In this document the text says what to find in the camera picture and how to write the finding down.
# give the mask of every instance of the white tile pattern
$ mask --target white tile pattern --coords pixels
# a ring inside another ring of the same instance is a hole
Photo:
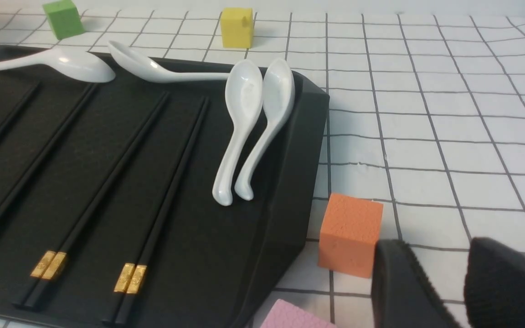
[[[58,41],[40,8],[0,10],[0,43],[106,52],[119,40],[150,56],[262,66],[282,56],[329,92],[308,244],[250,327],[278,297],[339,328],[372,326],[371,280],[315,265],[332,191],[385,204],[381,237],[414,247],[464,327],[471,237],[525,252],[525,19],[260,12],[245,51],[221,46],[219,12],[81,15],[87,33]]]

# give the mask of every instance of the spoon handle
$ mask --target spoon handle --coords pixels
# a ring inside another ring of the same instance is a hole
[[[252,200],[254,197],[254,192],[250,186],[252,174],[254,174],[258,162],[261,160],[264,152],[267,151],[268,146],[271,144],[271,141],[273,141],[275,135],[277,135],[277,132],[279,132],[282,126],[283,124],[267,124],[267,128],[261,134],[256,145],[254,145],[248,158],[246,158],[246,162],[244,162],[240,174],[238,174],[238,178],[236,179],[236,184],[234,185],[234,190],[240,198],[244,200]]]
[[[30,55],[30,56],[25,56],[25,57],[22,57],[22,58],[16,58],[16,59],[12,59],[12,60],[5,60],[5,61],[0,61],[0,71],[4,71],[6,69],[12,69],[12,68],[19,68],[19,67],[25,67],[25,66],[30,66],[30,65],[35,65],[35,64],[44,64],[42,61],[41,61],[41,56],[40,56],[41,52],[40,53],[37,53],[37,54],[33,54],[33,55]]]
[[[175,73],[175,77],[168,77],[171,82],[191,81],[225,81],[229,73]]]
[[[250,131],[248,129],[235,128],[220,162],[212,188],[212,196],[222,206],[232,204],[232,177],[234,176],[234,170],[242,152],[242,147],[244,147],[249,134]]]

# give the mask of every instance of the yellow cube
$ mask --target yellow cube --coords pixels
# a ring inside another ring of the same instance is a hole
[[[224,8],[220,28],[225,48],[250,48],[254,29],[252,8]]]

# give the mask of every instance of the gold pattern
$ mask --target gold pattern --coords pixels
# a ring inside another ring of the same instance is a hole
[[[127,288],[127,293],[139,293],[139,289],[141,289],[141,285],[143,284],[143,278],[145,276],[146,270],[147,266],[137,266],[135,268],[135,272],[133,272],[133,278],[131,278],[131,282]]]
[[[44,280],[52,280],[60,275],[62,272],[62,269],[64,269],[64,265],[66,263],[66,253],[59,251],[55,256],[54,259],[50,262],[50,265],[42,274],[42,279]]]
[[[44,253],[44,256],[42,256],[41,260],[36,264],[36,267],[31,272],[30,277],[34,278],[41,278],[42,274],[44,274],[45,270],[50,265],[50,262],[52,259],[54,259],[54,256],[56,255],[55,251],[46,251]]]
[[[135,270],[135,263],[125,263],[123,270],[121,270],[121,275],[118,277],[114,292],[124,293],[127,291],[127,287],[129,287],[129,282],[133,276],[133,270]]]

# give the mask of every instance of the chopsticks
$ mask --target chopsticks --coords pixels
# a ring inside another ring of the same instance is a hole
[[[134,261],[125,263],[123,270],[119,275],[117,284],[113,290],[112,299],[110,301],[109,313],[103,319],[103,324],[111,325],[117,324],[119,326],[127,323],[127,318],[134,305],[135,299],[142,287],[144,278],[146,277],[146,270],[150,263],[151,257],[155,247],[159,241],[159,236],[163,230],[163,226],[167,220],[167,214],[175,198],[175,194],[181,182],[183,172],[188,164],[194,144],[200,132],[200,126],[206,115],[209,100],[206,98],[202,102],[200,113],[194,122],[194,128],[185,145],[179,164],[170,183],[166,183],[163,189],[163,202],[159,204],[153,211],[154,223],[150,227],[147,238],[142,243],[141,248],[136,253],[137,258]]]
[[[2,216],[4,216],[4,213],[6,212],[8,207],[11,205],[12,201],[21,192],[23,187],[25,187],[25,185],[27,184],[31,176],[34,174],[34,172],[39,168],[42,162],[44,162],[46,157],[48,157],[48,154],[55,147],[57,141],[63,137],[64,133],[70,128],[73,121],[76,120],[76,118],[82,111],[82,108],[85,107],[86,103],[92,98],[92,95],[94,95],[94,92],[96,91],[97,87],[98,87],[97,84],[89,84],[84,89],[84,91],[81,94],[80,99],[76,102],[76,105],[74,106],[73,110],[70,112],[70,114],[67,115],[64,121],[58,126],[58,128],[56,129],[56,131],[54,131],[50,140],[46,142],[44,147],[34,158],[33,162],[31,162],[31,164],[27,167],[27,169],[23,172],[23,174],[21,174],[21,177],[17,179],[15,184],[8,191],[5,198],[0,203],[0,220]]]
[[[3,121],[0,122],[0,137],[2,133],[5,131],[5,129],[9,126],[9,124],[13,121],[13,119],[16,118],[16,116],[21,112],[23,108],[25,108],[25,105],[27,104],[28,100],[36,93],[36,90],[40,86],[39,82],[36,82],[32,87],[28,89],[28,91],[23,95],[23,97],[19,100],[19,102],[15,105],[15,107],[9,112]]]
[[[110,173],[96,191],[95,196],[80,215],[60,247],[57,248],[58,251],[46,251],[44,253],[44,256],[42,256],[41,260],[30,274],[25,292],[23,292],[21,297],[14,303],[16,307],[35,309],[46,288],[61,274],[67,262],[67,254],[76,244],[83,229],[85,229],[87,224],[92,221],[93,214],[97,209],[98,204],[104,199],[104,196],[108,193],[111,186],[117,180],[131,158],[135,155],[139,146],[143,143],[144,137],[151,130],[152,125],[158,118],[168,97],[168,93],[162,93],[154,108],[144,119],[144,122],[137,128],[135,133],[133,133],[127,142],[125,150],[113,164]]]

